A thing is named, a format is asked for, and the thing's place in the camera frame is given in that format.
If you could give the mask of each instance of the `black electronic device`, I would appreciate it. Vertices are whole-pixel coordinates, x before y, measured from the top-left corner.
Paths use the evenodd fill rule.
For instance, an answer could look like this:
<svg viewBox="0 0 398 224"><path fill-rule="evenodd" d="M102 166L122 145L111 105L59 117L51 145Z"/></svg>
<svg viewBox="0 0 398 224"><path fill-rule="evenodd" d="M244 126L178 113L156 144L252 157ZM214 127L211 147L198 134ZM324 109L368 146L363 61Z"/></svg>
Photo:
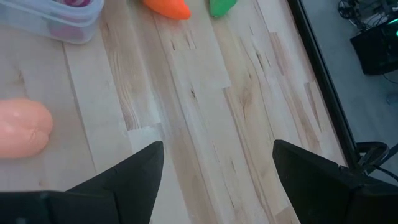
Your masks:
<svg viewBox="0 0 398 224"><path fill-rule="evenodd" d="M66 192L0 193L0 223L148 224L163 161L155 142Z"/></svg>
<svg viewBox="0 0 398 224"><path fill-rule="evenodd" d="M398 223L398 187L281 140L272 156L301 224Z"/></svg>
<svg viewBox="0 0 398 224"><path fill-rule="evenodd" d="M351 38L367 75L382 75L398 69L398 21L384 22Z"/></svg>

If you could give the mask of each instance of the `green toy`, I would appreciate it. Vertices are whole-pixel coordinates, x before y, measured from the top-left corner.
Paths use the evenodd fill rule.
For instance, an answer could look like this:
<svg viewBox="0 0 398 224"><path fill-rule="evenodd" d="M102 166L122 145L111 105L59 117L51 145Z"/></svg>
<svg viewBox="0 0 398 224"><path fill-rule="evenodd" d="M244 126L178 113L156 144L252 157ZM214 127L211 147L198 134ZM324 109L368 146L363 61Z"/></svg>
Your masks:
<svg viewBox="0 0 398 224"><path fill-rule="evenodd" d="M210 14L213 17L225 15L235 4L237 0L210 0Z"/></svg>

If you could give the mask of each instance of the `black cable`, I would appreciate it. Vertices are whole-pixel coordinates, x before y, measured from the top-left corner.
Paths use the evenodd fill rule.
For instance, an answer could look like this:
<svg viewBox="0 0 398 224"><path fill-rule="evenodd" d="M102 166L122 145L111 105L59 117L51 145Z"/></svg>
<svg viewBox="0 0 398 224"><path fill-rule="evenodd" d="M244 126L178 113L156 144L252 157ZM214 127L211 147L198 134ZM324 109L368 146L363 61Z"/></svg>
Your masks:
<svg viewBox="0 0 398 224"><path fill-rule="evenodd" d="M383 74L383 77L384 77L387 81L389 81L389 82L391 82L391 83L393 83L393 84L397 84L397 85L398 85L398 82L395 82L395 81L393 81L393 80L387 78L387 77L386 77L386 74Z"/></svg>
<svg viewBox="0 0 398 224"><path fill-rule="evenodd" d="M389 175L390 177L394 178L394 180L396 180L396 181L398 182L398 176L397 176L397 175L395 175L395 174L393 174L392 172L390 172L390 171L388 171L388 170L386 170L386 169L383 169L383 168L381 168L381 167L379 167L379 166L373 165L373 167L374 167L375 169L377 169L377 170L379 170L379 171L381 171L381 172L383 172L383 173Z"/></svg>

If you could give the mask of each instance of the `black metal frame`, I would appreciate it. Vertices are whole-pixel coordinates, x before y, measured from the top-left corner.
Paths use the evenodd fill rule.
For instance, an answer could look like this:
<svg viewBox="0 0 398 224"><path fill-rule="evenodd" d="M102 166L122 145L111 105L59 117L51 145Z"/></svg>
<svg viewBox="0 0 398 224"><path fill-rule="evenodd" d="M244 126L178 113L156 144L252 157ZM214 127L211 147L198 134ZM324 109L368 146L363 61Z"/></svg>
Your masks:
<svg viewBox="0 0 398 224"><path fill-rule="evenodd" d="M312 31L305 8L301 0L287 0L287 2L290 6L295 24L301 35L302 42L321 89L323 99L325 100L326 107L329 111L346 163L350 169L359 169L357 162L359 161L360 156L356 150L353 135L349 128L329 71L325 65L325 61L323 60L317 40Z"/></svg>

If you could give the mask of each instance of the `clear plastic bin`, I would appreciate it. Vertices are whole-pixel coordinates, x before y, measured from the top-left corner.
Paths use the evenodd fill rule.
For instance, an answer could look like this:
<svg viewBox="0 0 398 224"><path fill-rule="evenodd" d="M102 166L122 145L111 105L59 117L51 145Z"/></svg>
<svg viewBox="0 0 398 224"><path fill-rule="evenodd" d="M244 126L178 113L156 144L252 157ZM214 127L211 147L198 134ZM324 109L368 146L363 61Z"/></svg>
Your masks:
<svg viewBox="0 0 398 224"><path fill-rule="evenodd" d="M73 44L89 41L94 36L104 0L72 0L89 1L83 7L57 1L0 0L0 22Z"/></svg>

